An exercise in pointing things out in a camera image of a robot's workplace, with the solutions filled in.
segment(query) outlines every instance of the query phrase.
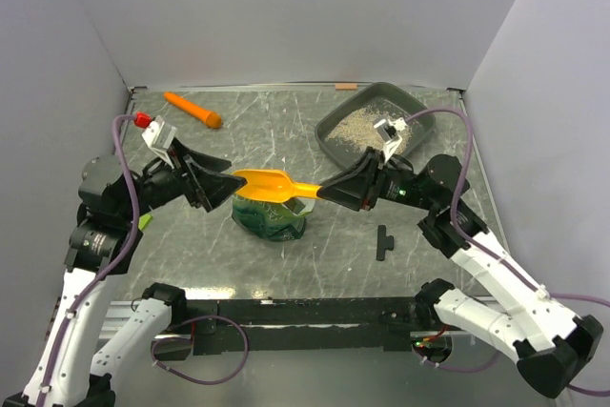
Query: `black clip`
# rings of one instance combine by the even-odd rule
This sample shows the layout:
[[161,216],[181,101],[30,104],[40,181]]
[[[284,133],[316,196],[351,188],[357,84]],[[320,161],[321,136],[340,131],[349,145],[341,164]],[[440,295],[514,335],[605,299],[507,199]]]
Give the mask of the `black clip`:
[[392,235],[386,235],[385,224],[377,226],[377,261],[385,260],[385,251],[394,250],[394,237]]

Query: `gray tray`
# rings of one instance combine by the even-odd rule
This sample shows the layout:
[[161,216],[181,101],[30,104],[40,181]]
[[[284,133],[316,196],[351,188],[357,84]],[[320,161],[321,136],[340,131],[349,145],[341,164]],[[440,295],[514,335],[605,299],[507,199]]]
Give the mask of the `gray tray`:
[[[343,118],[367,106],[375,107],[380,112],[387,112],[393,119],[426,109],[411,94],[390,83],[374,83],[343,102],[315,126],[315,140],[320,149],[343,170],[350,168],[362,156],[362,152],[354,145],[327,137]],[[411,126],[412,135],[400,156],[407,157],[430,134],[435,124],[433,114],[418,118]]]

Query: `green plastic bag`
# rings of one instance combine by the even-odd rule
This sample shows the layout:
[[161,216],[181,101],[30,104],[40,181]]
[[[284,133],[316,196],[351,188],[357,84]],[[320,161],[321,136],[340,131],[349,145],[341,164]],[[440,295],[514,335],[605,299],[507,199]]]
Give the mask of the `green plastic bag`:
[[264,240],[297,240],[305,233],[314,201],[293,198],[283,204],[258,202],[237,194],[233,197],[233,221]]

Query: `yellow plastic shovel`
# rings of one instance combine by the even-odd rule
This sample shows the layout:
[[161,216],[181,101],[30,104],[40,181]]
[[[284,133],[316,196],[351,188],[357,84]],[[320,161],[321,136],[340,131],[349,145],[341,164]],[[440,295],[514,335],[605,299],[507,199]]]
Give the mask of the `yellow plastic shovel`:
[[281,204],[293,197],[318,199],[319,185],[294,183],[284,171],[270,169],[242,169],[233,175],[246,178],[246,186],[237,191],[238,195],[251,200]]

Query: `red cap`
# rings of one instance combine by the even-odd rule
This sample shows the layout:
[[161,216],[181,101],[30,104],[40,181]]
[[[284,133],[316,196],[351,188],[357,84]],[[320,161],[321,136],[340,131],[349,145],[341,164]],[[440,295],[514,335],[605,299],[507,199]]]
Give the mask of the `red cap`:
[[138,112],[135,114],[135,119],[133,120],[133,124],[138,128],[146,129],[149,127],[149,124],[153,122],[153,118],[143,112]]

